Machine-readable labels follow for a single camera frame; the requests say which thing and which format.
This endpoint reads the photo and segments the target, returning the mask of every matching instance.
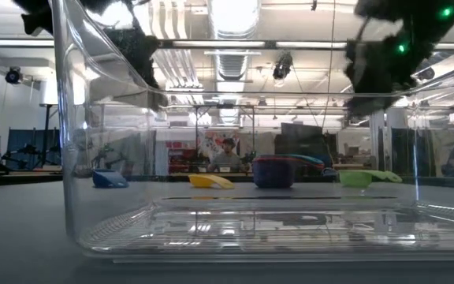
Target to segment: ceiling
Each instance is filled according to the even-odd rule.
[[[318,0],[318,8],[311,11],[311,1],[304,0],[261,0],[262,8],[253,39],[278,40],[313,40],[313,41],[345,41],[355,37],[362,19],[352,13],[356,0]],[[0,0],[0,38],[30,38],[24,34],[20,14],[22,11],[14,6],[10,0]],[[161,7],[161,26],[164,26],[165,9]],[[206,0],[187,0],[185,3],[185,30],[189,39],[211,39],[213,37],[208,19]],[[173,24],[176,27],[176,16]],[[364,32],[364,39],[380,40],[384,36],[397,31],[398,26],[387,22],[371,22]],[[42,33],[40,38],[50,38]],[[454,27],[443,42],[454,42]],[[214,55],[205,54],[211,50],[191,50],[192,61],[199,82],[204,91],[216,91],[218,77],[215,72]],[[329,102],[329,107],[341,106],[344,97],[328,93],[341,93],[349,86],[348,78],[342,73],[347,62],[341,51],[306,51],[291,50],[293,68],[285,79],[283,86],[275,86],[272,79],[272,68],[281,55],[279,50],[261,50],[257,55],[249,56],[247,76],[244,78],[245,92],[257,92],[252,95],[243,95],[237,103],[251,103],[259,101],[259,92],[312,92],[322,95],[308,95],[307,101],[302,95],[271,95],[265,94],[269,105],[278,106],[306,106],[323,107]],[[51,49],[0,49],[0,69],[20,64],[22,72],[33,76],[36,80],[46,80],[54,75],[54,51]],[[436,78],[454,70],[454,55],[433,65]],[[166,77],[158,66],[155,66],[155,76],[159,85],[166,85]],[[420,92],[411,99],[418,101],[431,98],[436,103],[432,106],[454,106],[453,88],[443,88],[443,85],[453,85],[454,77],[441,82],[441,89],[436,91]],[[212,95],[205,95],[204,99],[211,99]],[[260,114],[272,114],[274,110],[258,110]],[[309,114],[305,110],[277,110],[278,114]],[[446,115],[450,111],[434,111],[434,115]]]

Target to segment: metal frame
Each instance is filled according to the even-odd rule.
[[[161,49],[200,50],[345,50],[346,41],[161,39]],[[0,48],[54,48],[53,39],[0,39]],[[454,43],[438,43],[434,51],[454,51]]]
[[[48,147],[48,141],[47,141],[47,136],[48,136],[48,130],[50,128],[49,124],[50,124],[50,119],[59,111],[59,109],[56,109],[54,110],[54,112],[50,113],[50,110],[52,107],[55,107],[57,105],[54,105],[54,104],[40,104],[39,105],[40,107],[46,107],[47,111],[46,111],[46,114],[45,114],[45,131],[44,131],[44,134],[43,134],[43,142],[42,142],[42,147],[41,147],[41,159],[40,161],[38,161],[38,163],[36,165],[38,165],[39,163],[41,163],[41,167],[43,168],[43,166],[45,166],[45,164],[47,163],[47,147]]]

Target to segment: white wall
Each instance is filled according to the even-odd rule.
[[[42,94],[40,91],[23,84],[13,86],[5,82],[0,75],[0,136],[1,152],[6,152],[9,128],[12,129],[44,129],[45,108],[40,107]],[[58,115],[50,120],[50,128],[58,127]]]
[[[344,153],[344,143],[349,147],[359,147],[359,150],[370,150],[370,130],[369,129],[344,129],[337,133],[337,152]]]

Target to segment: green led light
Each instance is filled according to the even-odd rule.
[[[452,14],[453,14],[453,8],[452,7],[448,7],[448,8],[442,9],[439,12],[439,17],[441,19],[446,19],[446,18],[450,17]]]

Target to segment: cable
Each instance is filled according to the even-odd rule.
[[[5,113],[5,104],[6,104],[6,90],[8,89],[8,83],[5,84],[5,91],[3,91],[3,103],[1,105],[0,113],[0,123],[2,124],[3,114]]]
[[[367,24],[369,24],[369,22],[370,22],[370,17],[367,17],[366,20],[362,23],[362,26],[360,26],[359,32],[356,34],[356,38],[355,38],[356,41],[362,40],[363,31],[365,31]]]
[[[332,235],[330,234],[329,226],[327,226],[327,221],[325,221],[325,228],[327,229],[327,234],[329,235],[329,241],[332,242]]]
[[[297,79],[297,84],[299,84],[299,88],[300,88],[300,92],[301,93],[304,93],[304,90],[303,90],[303,86],[300,84],[300,80],[299,80],[299,77],[297,76],[297,71],[296,71],[296,67],[293,65],[293,62],[292,62],[292,68],[293,68],[293,72],[294,74],[296,75],[296,79]],[[307,98],[305,95],[303,95],[303,99],[306,101],[306,107],[307,109],[309,110],[309,112],[311,113],[311,115],[313,116],[313,119],[314,119],[314,122],[316,123],[316,126],[320,126],[320,124],[318,123],[318,121],[316,120],[316,117],[313,113],[313,110],[311,108],[309,108],[309,102],[307,101]]]
[[[329,83],[327,85],[327,94],[330,94],[330,81],[332,79],[332,57],[334,47],[334,32],[336,29],[336,0],[334,0],[334,14],[332,16],[332,39],[330,40],[330,63],[329,63]],[[323,114],[322,129],[325,126],[325,119],[327,117],[327,108],[329,107],[330,95],[327,96],[327,102],[325,103],[325,113]]]
[[[32,102],[32,92],[33,92],[34,89],[35,89],[34,87],[35,87],[35,81],[34,81],[34,79],[32,79],[32,80],[31,80],[31,91],[30,91],[30,93],[29,93],[29,103]]]
[[[259,89],[259,92],[262,92],[264,90],[264,87],[266,86],[267,80],[269,79],[269,76],[266,76],[266,79],[264,80],[264,84],[262,87]]]

